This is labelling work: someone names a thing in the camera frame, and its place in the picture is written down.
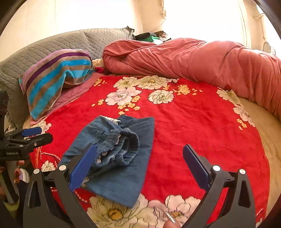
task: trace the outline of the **pillow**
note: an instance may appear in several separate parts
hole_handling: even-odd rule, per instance
[[[97,28],[66,32],[32,43],[0,62],[0,89],[9,95],[11,121],[22,127],[29,116],[27,97],[22,94],[19,76],[38,61],[61,49],[83,49],[92,59],[101,58],[104,47],[118,39],[133,39],[134,29]]]

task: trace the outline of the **curtain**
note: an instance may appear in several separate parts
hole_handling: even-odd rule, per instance
[[[162,28],[172,39],[231,40],[250,46],[243,0],[163,1],[166,20]]]

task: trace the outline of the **pink comforter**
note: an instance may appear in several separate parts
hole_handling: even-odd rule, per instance
[[[187,78],[233,89],[281,119],[281,60],[236,42],[118,40],[105,47],[103,62],[112,73]]]

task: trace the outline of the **silver screw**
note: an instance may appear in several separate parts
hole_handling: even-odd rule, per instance
[[[213,170],[215,170],[215,171],[220,171],[221,168],[220,168],[218,165],[214,165],[214,166],[213,166]]]
[[[61,165],[58,169],[59,169],[60,171],[64,171],[64,170],[66,170],[66,165]]]
[[[38,174],[39,172],[40,172],[39,169],[35,169],[35,170],[33,171],[34,174]]]
[[[246,173],[246,171],[245,171],[244,169],[239,169],[239,173],[241,173],[241,174],[245,174],[245,173]]]

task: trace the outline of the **fingernail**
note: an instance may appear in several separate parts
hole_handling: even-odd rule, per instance
[[[176,217],[171,212],[166,211],[165,216],[167,217],[167,219],[171,220],[171,222],[176,226],[179,225],[178,221],[176,220]]]

